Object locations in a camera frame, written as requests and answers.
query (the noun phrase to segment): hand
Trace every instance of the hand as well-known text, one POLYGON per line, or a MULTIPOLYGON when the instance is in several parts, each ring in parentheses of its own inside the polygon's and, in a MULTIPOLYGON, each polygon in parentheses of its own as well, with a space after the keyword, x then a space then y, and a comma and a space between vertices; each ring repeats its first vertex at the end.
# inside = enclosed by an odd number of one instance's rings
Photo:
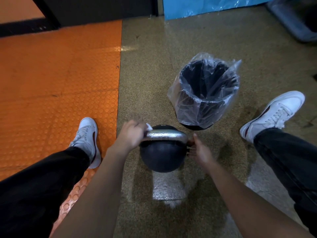
POLYGON ((129 153, 140 144, 146 129, 147 125, 145 122, 137 122, 135 120, 125 122, 114 144, 119 149, 129 153))
POLYGON ((205 146, 196 134, 193 135, 194 140, 188 141, 188 146, 191 147, 188 157, 194 159, 199 166, 208 173, 208 167, 214 163, 216 160, 212 157, 210 149, 205 146))

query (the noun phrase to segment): person's left arm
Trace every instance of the person's left arm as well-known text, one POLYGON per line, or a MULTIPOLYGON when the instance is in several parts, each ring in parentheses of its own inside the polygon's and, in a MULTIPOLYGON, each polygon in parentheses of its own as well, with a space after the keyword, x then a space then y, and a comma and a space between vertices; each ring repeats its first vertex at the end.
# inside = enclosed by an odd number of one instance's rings
POLYGON ((92 181, 52 238, 113 236, 120 205, 124 163, 129 152, 140 144, 146 128, 145 123, 134 120, 123 125, 92 181))

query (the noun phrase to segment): orange rubber mat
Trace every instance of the orange rubber mat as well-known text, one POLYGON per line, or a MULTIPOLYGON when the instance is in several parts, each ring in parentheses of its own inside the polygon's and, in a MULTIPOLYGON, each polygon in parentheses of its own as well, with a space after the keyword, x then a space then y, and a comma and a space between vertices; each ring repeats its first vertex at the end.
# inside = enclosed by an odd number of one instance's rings
MULTIPOLYGON (((0 39, 0 180, 66 149, 86 116, 105 155, 116 139, 121 28, 118 20, 0 39)), ((74 186, 53 230, 94 173, 74 186)))

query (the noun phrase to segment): clear plastic trash bag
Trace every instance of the clear plastic trash bag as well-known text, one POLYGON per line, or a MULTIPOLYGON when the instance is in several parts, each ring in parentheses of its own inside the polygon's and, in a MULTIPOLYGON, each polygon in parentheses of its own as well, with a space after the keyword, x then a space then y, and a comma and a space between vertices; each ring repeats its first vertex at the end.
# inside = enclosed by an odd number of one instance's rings
POLYGON ((240 64, 241 60, 225 62, 208 53, 193 57, 167 92, 178 121, 201 129, 217 122, 238 93, 240 64))

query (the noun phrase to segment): person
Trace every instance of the person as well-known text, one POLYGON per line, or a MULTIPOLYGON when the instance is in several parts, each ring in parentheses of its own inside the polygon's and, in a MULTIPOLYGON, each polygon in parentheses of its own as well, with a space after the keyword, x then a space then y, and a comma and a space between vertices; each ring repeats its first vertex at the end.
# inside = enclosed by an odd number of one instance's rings
MULTIPOLYGON (((317 148, 281 128, 302 106, 305 97, 291 91, 272 100, 264 112, 248 122, 241 136, 252 142, 272 167, 295 201, 295 210, 316 237, 317 148)), ((136 148, 147 125, 126 122, 80 199, 52 237, 112 237, 121 197, 125 160, 136 148)), ((64 151, 52 154, 0 182, 0 236, 49 237, 59 207, 83 176, 100 163, 96 145, 97 125, 84 118, 74 141, 64 151)), ((188 156, 209 174, 243 237, 312 237, 298 223, 239 182, 213 158, 197 135, 188 142, 188 156)))

